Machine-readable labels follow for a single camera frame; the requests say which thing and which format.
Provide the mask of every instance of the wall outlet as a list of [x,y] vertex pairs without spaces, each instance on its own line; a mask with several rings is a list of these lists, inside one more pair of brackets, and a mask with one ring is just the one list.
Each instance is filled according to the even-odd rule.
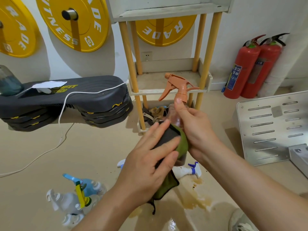
[[141,53],[141,61],[148,62],[153,60],[152,52],[142,52]]

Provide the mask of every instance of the green cloth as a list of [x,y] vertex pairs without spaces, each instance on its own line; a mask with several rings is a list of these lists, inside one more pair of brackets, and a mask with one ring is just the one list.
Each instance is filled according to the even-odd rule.
[[[188,141],[186,138],[186,135],[184,133],[184,131],[175,126],[175,125],[170,125],[169,128],[165,131],[165,133],[163,134],[163,136],[161,137],[160,141],[156,144],[156,147],[161,146],[164,143],[167,143],[168,141],[170,141],[171,139],[173,139],[176,136],[181,136],[181,141],[179,143],[179,145],[177,146],[177,148],[175,149],[176,151],[179,152],[179,156],[177,159],[180,159],[183,155],[187,154],[188,151]],[[155,166],[155,168],[158,168],[158,166],[160,165],[160,163],[162,162],[163,159],[161,159]],[[155,214],[155,204],[154,201],[155,200],[160,200],[164,197],[164,195],[171,190],[173,187],[178,186],[180,183],[179,181],[176,179],[175,175],[173,174],[173,171],[171,170],[165,180],[163,181],[162,185],[160,186],[160,188],[156,191],[156,193],[153,195],[153,197],[150,199],[150,201],[148,201],[148,203],[150,203],[153,207],[154,207],[154,211],[153,211],[153,215]]]

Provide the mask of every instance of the fire extinguisher label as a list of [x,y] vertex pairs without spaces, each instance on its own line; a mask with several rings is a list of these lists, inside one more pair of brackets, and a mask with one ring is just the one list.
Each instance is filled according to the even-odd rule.
[[229,78],[228,85],[227,85],[227,88],[229,90],[233,90],[234,85],[236,83],[238,76],[240,75],[241,70],[242,70],[241,66],[234,64],[234,67],[231,71],[230,78]]
[[254,64],[252,71],[248,78],[248,83],[254,84],[262,70],[262,67],[264,65],[264,62],[266,62],[265,58],[258,58],[256,63]]

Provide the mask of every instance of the orange spray nozzle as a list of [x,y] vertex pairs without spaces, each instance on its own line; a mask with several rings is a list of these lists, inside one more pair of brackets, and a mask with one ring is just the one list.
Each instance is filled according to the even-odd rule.
[[187,92],[190,90],[198,90],[199,87],[194,87],[188,80],[183,77],[177,76],[175,74],[166,73],[165,78],[168,79],[167,86],[158,99],[162,101],[173,89],[178,89],[177,94],[174,99],[179,98],[183,102],[187,102]]

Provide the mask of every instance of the white cable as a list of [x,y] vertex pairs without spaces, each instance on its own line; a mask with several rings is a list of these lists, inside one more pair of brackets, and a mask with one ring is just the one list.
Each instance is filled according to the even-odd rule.
[[59,120],[58,120],[58,124],[59,124],[60,129],[61,129],[61,139],[60,139],[58,145],[57,145],[56,147],[54,147],[53,149],[50,149],[50,150],[44,152],[43,154],[39,155],[38,157],[36,157],[33,161],[31,161],[28,165],[26,165],[26,166],[23,167],[22,169],[17,170],[17,171],[14,171],[14,172],[10,172],[10,173],[2,173],[2,174],[0,174],[0,178],[6,177],[6,176],[9,176],[9,175],[12,175],[12,174],[14,174],[14,173],[18,173],[18,172],[20,172],[20,171],[23,171],[23,170],[26,169],[28,166],[30,166],[34,161],[36,161],[38,158],[40,158],[41,156],[45,155],[45,154],[48,153],[48,152],[51,152],[51,151],[57,149],[57,148],[63,143],[63,142],[62,142],[62,139],[63,139],[63,129],[62,129],[61,124],[60,124],[60,119],[61,119],[61,116],[62,116],[62,114],[63,114],[64,108],[65,108],[65,104],[66,104],[66,100],[67,100],[67,98],[68,98],[69,95],[74,94],[74,93],[98,94],[98,93],[101,93],[101,92],[104,92],[104,91],[108,91],[108,90],[115,89],[115,88],[117,88],[117,87],[119,87],[119,86],[122,86],[123,84],[126,84],[126,82],[121,83],[120,85],[117,85],[117,86],[115,86],[115,87],[108,88],[108,89],[105,89],[105,90],[102,90],[102,91],[98,91],[98,92],[73,91],[73,92],[67,94],[67,96],[66,96],[65,99],[64,99],[63,107],[62,107],[62,110],[61,110],[61,112],[60,112]]

